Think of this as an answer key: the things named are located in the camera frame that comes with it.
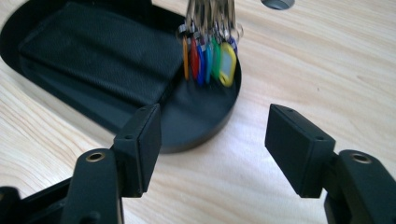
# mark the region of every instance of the green key tag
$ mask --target green key tag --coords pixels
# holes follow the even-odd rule
[[[213,45],[212,76],[215,80],[219,80],[221,50],[220,50],[220,45],[216,41],[216,38],[212,38],[212,45]]]

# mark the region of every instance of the screw hole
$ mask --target screw hole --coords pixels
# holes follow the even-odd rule
[[[274,10],[286,10],[294,5],[294,0],[262,0],[262,3]]]
[[[372,163],[372,161],[370,160],[370,158],[360,154],[360,153],[352,153],[350,155],[352,157],[352,160],[363,163],[363,164],[370,164]]]
[[[99,222],[100,214],[98,212],[91,212],[89,215],[81,219],[79,224],[96,224]]]
[[[105,153],[94,152],[91,155],[89,155],[86,160],[89,162],[96,162],[96,161],[101,161],[104,158],[105,158]]]
[[[125,139],[133,139],[134,135],[133,134],[127,134],[124,136]]]

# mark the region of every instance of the light wood surface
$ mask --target light wood surface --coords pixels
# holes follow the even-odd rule
[[[1,0],[0,23],[23,2]],[[193,150],[161,155],[148,193],[124,200],[126,223],[326,223],[326,192],[300,199],[264,146],[270,104],[299,111],[336,152],[369,153],[396,177],[396,3],[297,0],[275,11],[236,0],[235,11],[243,80],[230,121]],[[31,195],[113,137],[0,61],[0,186]]]

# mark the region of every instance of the key tag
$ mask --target key tag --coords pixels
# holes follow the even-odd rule
[[[194,80],[196,80],[198,78],[198,72],[199,72],[199,54],[194,36],[191,37],[190,65],[191,65],[192,77],[194,78]]]
[[[231,45],[235,54],[238,54],[238,46],[236,44],[235,38],[233,38],[232,35],[230,35],[230,38],[228,39],[227,42]]]
[[[189,80],[189,47],[187,45],[187,37],[183,36],[183,61],[184,61],[184,78]]]
[[[227,42],[221,44],[221,60],[219,66],[219,79],[225,87],[233,85],[233,75],[236,67],[236,55],[233,47]]]
[[[206,74],[205,74],[205,82],[209,84],[210,82],[210,74],[212,72],[212,64],[213,64],[213,45],[212,41],[207,41],[206,51],[205,51],[205,61],[206,61]]]
[[[219,79],[221,50],[216,38],[212,38],[213,45],[213,63],[212,63],[212,76],[214,79]]]
[[[198,71],[197,83],[198,85],[203,86],[205,82],[205,74],[206,74],[205,56],[204,56],[205,46],[198,45],[197,51],[199,56],[199,71]]]

